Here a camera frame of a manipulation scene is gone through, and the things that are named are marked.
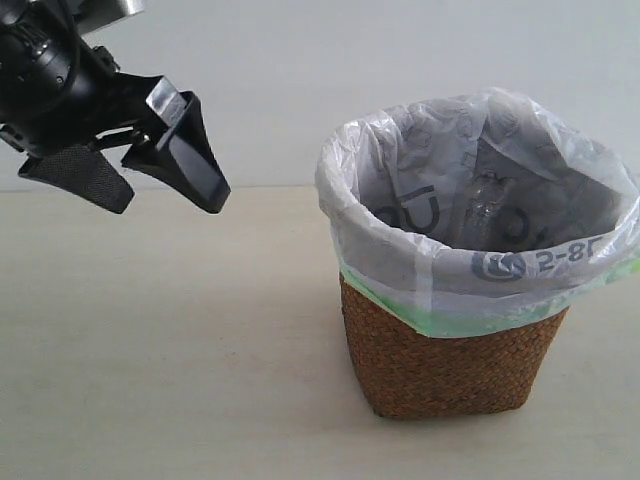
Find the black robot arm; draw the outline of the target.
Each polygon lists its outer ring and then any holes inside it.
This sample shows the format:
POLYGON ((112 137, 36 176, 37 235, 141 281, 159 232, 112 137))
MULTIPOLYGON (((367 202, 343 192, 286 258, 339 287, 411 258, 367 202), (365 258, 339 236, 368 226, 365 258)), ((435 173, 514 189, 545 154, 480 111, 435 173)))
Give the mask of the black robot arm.
POLYGON ((164 76, 121 71, 84 34, 130 16, 125 2, 1 5, 1 138, 25 155, 19 176, 120 214, 131 185, 105 157, 170 186, 210 214, 230 186, 209 144, 197 95, 164 76))

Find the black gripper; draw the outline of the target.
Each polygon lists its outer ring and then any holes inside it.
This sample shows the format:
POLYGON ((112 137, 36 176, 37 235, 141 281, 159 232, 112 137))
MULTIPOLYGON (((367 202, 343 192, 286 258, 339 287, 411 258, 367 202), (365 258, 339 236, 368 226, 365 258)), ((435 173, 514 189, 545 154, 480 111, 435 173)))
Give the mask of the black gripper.
POLYGON ((1 27, 1 139, 28 156, 18 175, 122 214, 131 185, 100 152, 131 148, 122 166, 173 188, 209 214, 231 188, 211 150, 201 102, 161 76, 122 73, 104 47, 67 24, 1 27))

